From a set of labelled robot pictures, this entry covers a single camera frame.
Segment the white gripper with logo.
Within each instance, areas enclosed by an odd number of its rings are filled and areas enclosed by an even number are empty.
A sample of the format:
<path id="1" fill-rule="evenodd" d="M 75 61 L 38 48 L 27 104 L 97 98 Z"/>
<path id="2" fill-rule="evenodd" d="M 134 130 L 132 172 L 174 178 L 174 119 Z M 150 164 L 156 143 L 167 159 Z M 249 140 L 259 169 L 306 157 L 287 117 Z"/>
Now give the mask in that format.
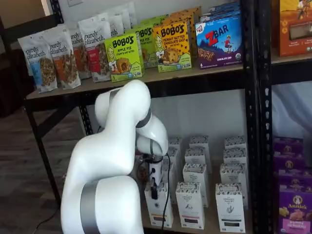
<path id="1" fill-rule="evenodd" d="M 149 181 L 151 184 L 152 199 L 158 199 L 158 185 L 162 181 L 162 167 L 162 160 L 149 163 Z"/>

